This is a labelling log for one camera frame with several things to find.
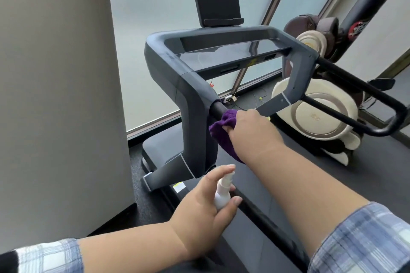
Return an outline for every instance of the purple cloth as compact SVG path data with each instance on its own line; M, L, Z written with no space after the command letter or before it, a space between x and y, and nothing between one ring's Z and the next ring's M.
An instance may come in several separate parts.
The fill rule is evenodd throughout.
M211 136L217 140L218 144L229 153L235 160L241 162L241 159L237 156L235 150L233 149L232 142L230 141L228 133L222 128L222 126L230 126L235 128L236 126L236 113L238 110L229 109L222 116L220 121L215 122L213 125L209 126L209 131Z

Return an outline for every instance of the white spray bottle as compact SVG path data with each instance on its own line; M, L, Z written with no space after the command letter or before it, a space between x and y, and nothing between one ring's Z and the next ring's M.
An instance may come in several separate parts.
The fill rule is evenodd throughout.
M218 181L217 192L215 193L214 204L218 212L224 208L230 201L229 189L232 184L233 175L235 172L226 174Z

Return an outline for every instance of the treadmill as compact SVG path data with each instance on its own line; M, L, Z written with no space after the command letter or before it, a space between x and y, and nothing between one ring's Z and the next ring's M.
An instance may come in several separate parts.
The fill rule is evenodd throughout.
M235 272L306 272L309 259L282 209L252 171L210 136L208 127L228 109L206 80L284 57L293 64L289 84L283 93L257 108L261 115L272 116L303 100L366 134L387 136L402 124L407 109L274 27L240 27L243 19L239 0L196 3L202 28L158 32L146 39L144 54L150 74L181 110L182 123L143 142L142 167L146 175L142 183L149 192L162 192L175 209L209 170L221 164L236 164L233 182L243 202L216 248L219 260ZM372 129L306 96L316 64L393 108L395 117L384 129ZM330 162L344 169L334 160L315 158L288 135L281 135L287 146L320 167Z

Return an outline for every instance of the punching bag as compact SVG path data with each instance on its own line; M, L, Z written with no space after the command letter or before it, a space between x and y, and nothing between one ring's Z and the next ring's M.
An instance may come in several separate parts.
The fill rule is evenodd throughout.
M336 62L346 52L350 45L356 40L366 25L379 11L386 0L357 0L346 18L340 24L340 43L330 58Z

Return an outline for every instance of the hand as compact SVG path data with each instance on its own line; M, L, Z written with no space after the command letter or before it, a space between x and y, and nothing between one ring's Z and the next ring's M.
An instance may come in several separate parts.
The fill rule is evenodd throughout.
M284 146L275 126L255 109L239 110L235 129L229 126L223 126L223 129L227 131L238 157L248 165L259 155Z
M211 250L225 228L235 217L242 198L235 196L219 212L214 205L218 180L235 170L234 165L222 165L208 172L198 185L178 205L169 224L187 250L187 260Z

